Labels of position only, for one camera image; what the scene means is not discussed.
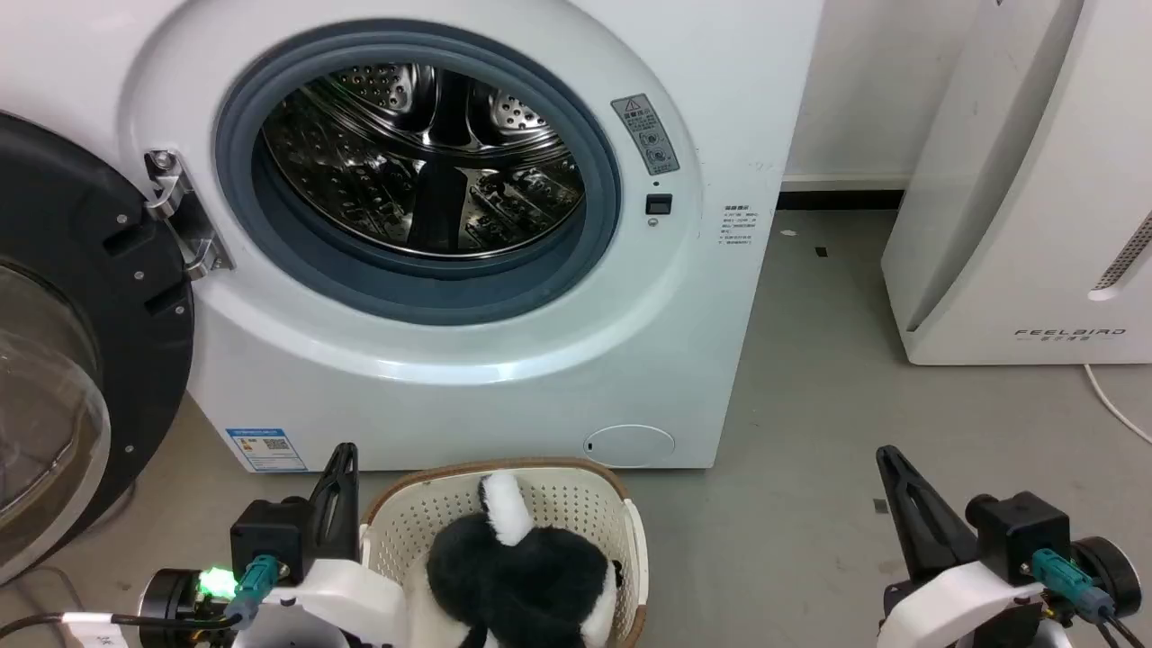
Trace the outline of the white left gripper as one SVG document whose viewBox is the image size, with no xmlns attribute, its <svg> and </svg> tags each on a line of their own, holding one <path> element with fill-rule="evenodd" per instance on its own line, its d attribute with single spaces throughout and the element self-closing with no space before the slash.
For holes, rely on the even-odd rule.
<svg viewBox="0 0 1152 648">
<path fill-rule="evenodd" d="M 402 587 L 361 559 L 358 449 L 338 444 L 310 497 L 314 562 L 262 600 L 238 647 L 407 647 Z"/>
</svg>

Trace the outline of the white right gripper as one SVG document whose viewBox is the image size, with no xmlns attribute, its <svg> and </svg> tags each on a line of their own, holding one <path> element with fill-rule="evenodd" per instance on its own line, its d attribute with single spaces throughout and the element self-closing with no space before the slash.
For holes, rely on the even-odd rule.
<svg viewBox="0 0 1152 648">
<path fill-rule="evenodd" d="M 877 633 L 877 645 L 947 647 L 1015 600 L 1040 595 L 1043 583 L 1009 585 L 978 562 L 970 526 L 896 446 L 877 449 L 876 460 L 908 580 L 927 582 L 893 608 Z"/>
</svg>

